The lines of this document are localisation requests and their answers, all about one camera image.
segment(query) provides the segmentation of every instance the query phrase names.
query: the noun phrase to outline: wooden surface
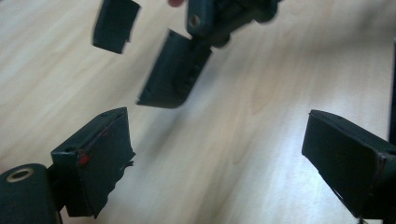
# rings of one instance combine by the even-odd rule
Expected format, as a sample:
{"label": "wooden surface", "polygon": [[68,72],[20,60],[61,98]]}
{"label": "wooden surface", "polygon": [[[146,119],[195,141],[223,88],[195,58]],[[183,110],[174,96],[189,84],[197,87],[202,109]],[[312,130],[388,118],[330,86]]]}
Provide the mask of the wooden surface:
{"label": "wooden surface", "polygon": [[94,116],[127,106],[135,166],[105,209],[65,223],[356,223],[301,155],[311,109],[387,137],[396,1],[283,1],[215,50],[186,104],[135,105],[185,6],[140,0],[123,55],[91,45],[101,1],[0,1],[0,173],[51,165]]}

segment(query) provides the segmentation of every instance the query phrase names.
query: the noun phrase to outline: wood grain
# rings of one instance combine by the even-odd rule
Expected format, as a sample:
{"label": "wood grain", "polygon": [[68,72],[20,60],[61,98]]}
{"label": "wood grain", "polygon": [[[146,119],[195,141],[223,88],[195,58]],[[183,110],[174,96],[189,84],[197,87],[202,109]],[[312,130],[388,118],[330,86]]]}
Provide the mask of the wood grain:
{"label": "wood grain", "polygon": [[287,0],[217,49],[188,102],[135,105],[185,6],[140,0],[123,55],[91,45],[98,0],[0,2],[0,173],[51,165],[91,118],[127,106],[135,166],[99,218],[65,223],[356,223],[302,156],[311,109],[387,137],[396,2]]}

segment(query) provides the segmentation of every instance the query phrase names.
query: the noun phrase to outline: wooden floor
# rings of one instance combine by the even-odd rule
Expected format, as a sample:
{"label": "wooden floor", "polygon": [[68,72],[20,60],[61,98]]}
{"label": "wooden floor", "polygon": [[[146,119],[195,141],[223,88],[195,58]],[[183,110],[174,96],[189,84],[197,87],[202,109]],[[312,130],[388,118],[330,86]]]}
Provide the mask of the wooden floor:
{"label": "wooden floor", "polygon": [[311,109],[387,137],[396,1],[283,1],[215,50],[178,109],[135,102],[167,29],[187,34],[185,6],[138,3],[117,55],[91,45],[99,0],[0,1],[0,173],[50,166],[86,122],[127,106],[134,167],[99,218],[65,223],[357,223],[301,148]]}

